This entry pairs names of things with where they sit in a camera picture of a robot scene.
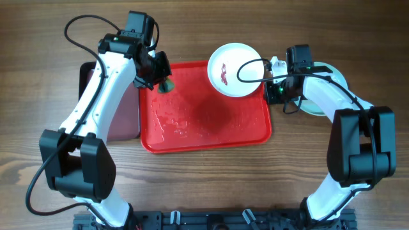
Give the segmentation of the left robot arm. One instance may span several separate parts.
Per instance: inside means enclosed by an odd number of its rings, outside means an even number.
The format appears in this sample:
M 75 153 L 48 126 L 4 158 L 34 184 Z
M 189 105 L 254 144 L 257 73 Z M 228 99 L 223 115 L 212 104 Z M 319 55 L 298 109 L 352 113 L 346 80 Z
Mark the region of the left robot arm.
M 107 34 L 98 45 L 90 78 L 75 109 L 59 130 L 44 130 L 39 145 L 50 189 L 86 206 L 104 229 L 135 229 L 131 204 L 114 188 L 116 165 L 106 147 L 121 99 L 133 84 L 153 89 L 171 75 L 157 41 Z

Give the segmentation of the white plate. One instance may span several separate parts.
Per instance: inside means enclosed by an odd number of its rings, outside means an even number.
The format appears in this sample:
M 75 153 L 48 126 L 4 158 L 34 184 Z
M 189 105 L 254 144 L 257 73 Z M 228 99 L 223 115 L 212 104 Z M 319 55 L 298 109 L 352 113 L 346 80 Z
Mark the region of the white plate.
M 207 66 L 211 85 L 230 97 L 247 96 L 260 86 L 265 67 L 261 56 L 243 43 L 228 43 L 210 56 Z

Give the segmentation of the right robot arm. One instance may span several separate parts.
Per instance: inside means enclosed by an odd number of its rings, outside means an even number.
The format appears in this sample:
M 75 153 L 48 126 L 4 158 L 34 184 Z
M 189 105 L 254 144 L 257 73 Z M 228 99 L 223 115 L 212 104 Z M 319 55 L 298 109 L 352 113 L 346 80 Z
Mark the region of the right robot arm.
M 309 100 L 332 123 L 327 150 L 328 174 L 302 204 L 307 226 L 339 219 L 361 192 L 370 191 L 396 170 L 395 117 L 354 95 L 327 66 L 270 67 L 274 99 L 286 104 Z

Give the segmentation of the green yellow sponge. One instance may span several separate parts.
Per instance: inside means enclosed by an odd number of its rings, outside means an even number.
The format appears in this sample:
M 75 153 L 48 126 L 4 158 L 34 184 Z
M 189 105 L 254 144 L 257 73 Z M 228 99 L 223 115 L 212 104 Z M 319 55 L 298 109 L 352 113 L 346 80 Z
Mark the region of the green yellow sponge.
M 174 82 L 171 79 L 167 79 L 158 85 L 159 93 L 170 93 L 174 89 Z

